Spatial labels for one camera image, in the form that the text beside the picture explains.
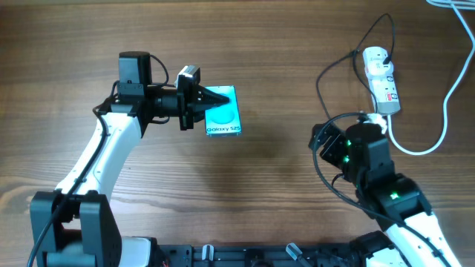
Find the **Galaxy S25 smartphone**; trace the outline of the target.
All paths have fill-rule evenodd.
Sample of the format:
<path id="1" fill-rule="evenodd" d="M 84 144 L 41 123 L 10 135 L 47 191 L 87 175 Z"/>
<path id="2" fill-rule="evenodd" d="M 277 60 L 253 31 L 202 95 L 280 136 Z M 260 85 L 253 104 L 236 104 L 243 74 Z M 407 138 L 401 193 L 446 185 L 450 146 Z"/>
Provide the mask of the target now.
<path id="1" fill-rule="evenodd" d="M 242 125 L 235 86 L 211 86 L 206 89 L 229 98 L 228 104 L 205 112 L 206 134 L 210 137 L 240 135 Z"/>

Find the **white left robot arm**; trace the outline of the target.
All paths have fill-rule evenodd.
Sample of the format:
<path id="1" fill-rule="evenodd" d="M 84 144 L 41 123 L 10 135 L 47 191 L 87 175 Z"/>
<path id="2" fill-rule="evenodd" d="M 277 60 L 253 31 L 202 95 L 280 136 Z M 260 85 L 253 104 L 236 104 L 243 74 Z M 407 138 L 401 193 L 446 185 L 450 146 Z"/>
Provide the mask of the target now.
<path id="1" fill-rule="evenodd" d="M 33 247 L 29 266 L 167 266 L 153 237 L 124 237 L 110 207 L 111 193 L 130 152 L 150 124 L 176 117 L 192 129 L 207 110 L 229 103 L 200 84 L 200 69 L 185 66 L 175 83 L 155 83 L 144 51 L 119 54 L 119 78 L 110 95 L 93 108 L 93 136 L 71 172 L 30 204 Z"/>

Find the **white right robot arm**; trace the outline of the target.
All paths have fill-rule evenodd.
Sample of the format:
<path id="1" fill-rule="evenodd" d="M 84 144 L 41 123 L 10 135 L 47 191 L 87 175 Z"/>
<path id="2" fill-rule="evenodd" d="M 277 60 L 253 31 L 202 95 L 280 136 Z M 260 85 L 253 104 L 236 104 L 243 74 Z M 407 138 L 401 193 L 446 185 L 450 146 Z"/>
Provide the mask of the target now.
<path id="1" fill-rule="evenodd" d="M 322 159 L 356 188 L 351 199 L 335 188 L 322 173 L 323 184 L 345 203 L 375 220 L 380 231 L 353 242 L 366 266 L 459 266 L 428 199 L 409 177 L 396 172 L 385 136 L 386 120 L 378 113 L 355 113 L 357 123 L 343 131 L 337 115 L 312 128 L 309 148 L 318 168 Z"/>

